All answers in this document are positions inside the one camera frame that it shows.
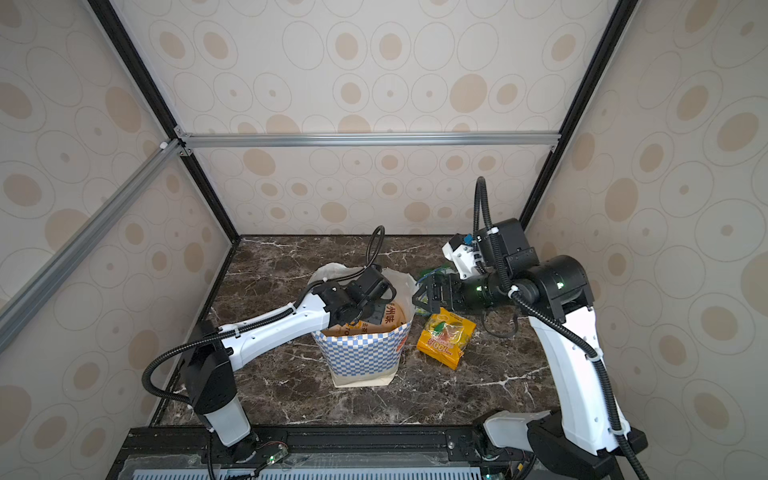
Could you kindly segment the orange potato chips bag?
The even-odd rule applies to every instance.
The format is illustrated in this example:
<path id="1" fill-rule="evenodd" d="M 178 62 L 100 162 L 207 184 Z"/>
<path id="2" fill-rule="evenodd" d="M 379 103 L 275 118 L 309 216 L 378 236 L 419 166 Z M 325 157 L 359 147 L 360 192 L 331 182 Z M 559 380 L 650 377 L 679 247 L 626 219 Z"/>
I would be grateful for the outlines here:
<path id="1" fill-rule="evenodd" d="M 395 302 L 377 305 L 371 316 L 354 324 L 336 325 L 322 330 L 327 337 L 381 334 L 391 332 L 407 323 L 403 309 Z"/>

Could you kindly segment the yellow gummy candy bag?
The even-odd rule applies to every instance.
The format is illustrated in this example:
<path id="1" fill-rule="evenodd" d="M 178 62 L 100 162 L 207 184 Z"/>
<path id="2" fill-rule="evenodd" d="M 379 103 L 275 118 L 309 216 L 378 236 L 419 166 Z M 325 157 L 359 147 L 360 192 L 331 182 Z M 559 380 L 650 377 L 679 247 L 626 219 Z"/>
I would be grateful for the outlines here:
<path id="1" fill-rule="evenodd" d="M 456 370 L 475 329 L 474 322 L 440 308 L 425 324 L 417 342 L 417 349 Z"/>

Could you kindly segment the blue checkered paper bag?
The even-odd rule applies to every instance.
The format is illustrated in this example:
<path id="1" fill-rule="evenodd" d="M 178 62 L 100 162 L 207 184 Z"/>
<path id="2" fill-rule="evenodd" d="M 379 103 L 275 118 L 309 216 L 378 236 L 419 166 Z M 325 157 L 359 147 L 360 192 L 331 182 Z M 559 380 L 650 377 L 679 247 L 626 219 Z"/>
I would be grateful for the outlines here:
<path id="1" fill-rule="evenodd" d="M 373 318 L 353 326 L 336 326 L 311 334 L 325 359 L 337 388 L 386 386 L 394 379 L 402 350 L 411 331 L 415 307 L 411 297 L 416 281 L 407 274 L 385 268 L 384 277 L 395 287 L 394 295 Z"/>

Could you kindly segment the green Fox's candy bag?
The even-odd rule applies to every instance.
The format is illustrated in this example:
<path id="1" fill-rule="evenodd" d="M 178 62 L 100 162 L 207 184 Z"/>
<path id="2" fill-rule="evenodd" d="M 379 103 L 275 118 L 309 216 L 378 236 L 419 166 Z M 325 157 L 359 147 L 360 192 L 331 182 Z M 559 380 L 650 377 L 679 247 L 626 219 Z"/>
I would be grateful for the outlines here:
<path id="1" fill-rule="evenodd" d="M 437 267 L 432 270 L 425 270 L 421 273 L 421 276 L 417 280 L 418 284 L 423 284 L 428 281 L 429 278 L 435 276 L 435 275 L 448 275 L 448 274 L 455 274 L 456 270 L 449 265 L 441 265 L 440 267 Z"/>

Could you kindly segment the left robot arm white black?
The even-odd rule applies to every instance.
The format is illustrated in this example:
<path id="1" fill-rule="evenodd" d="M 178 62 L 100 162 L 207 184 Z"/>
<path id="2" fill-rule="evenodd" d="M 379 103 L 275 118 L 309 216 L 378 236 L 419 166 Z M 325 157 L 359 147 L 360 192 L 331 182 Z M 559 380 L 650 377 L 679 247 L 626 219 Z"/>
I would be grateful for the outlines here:
<path id="1" fill-rule="evenodd" d="M 372 320 L 394 300 L 396 288 L 375 260 L 383 246 L 385 227 L 377 226 L 369 239 L 363 268 L 336 278 L 307 285 L 298 298 L 281 308 L 252 319 L 224 325 L 200 338 L 172 348 L 153 359 L 141 381 L 147 393 L 192 407 L 205 428 L 226 447 L 245 440 L 252 432 L 241 402 L 234 372 L 262 354 L 305 334 L 335 326 Z M 175 394 L 153 384 L 152 375 L 172 358 L 190 355 L 191 382 L 187 395 Z"/>

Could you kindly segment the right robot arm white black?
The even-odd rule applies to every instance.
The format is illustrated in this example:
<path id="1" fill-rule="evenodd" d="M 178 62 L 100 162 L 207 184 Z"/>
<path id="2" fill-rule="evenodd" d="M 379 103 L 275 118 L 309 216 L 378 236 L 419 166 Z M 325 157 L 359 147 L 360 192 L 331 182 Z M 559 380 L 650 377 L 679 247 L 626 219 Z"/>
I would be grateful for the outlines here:
<path id="1" fill-rule="evenodd" d="M 525 478 L 537 463 L 576 479 L 620 479 L 620 458 L 637 478 L 647 478 L 638 455 L 648 440 L 630 425 L 614 394 L 581 263 L 568 255 L 540 261 L 518 220 L 493 221 L 483 177 L 475 183 L 471 233 L 454 235 L 443 255 L 451 268 L 420 280 L 414 306 L 432 316 L 515 307 L 544 349 L 559 400 L 550 411 L 482 417 L 478 454 L 495 460 L 507 449 L 521 452 L 515 479 Z"/>

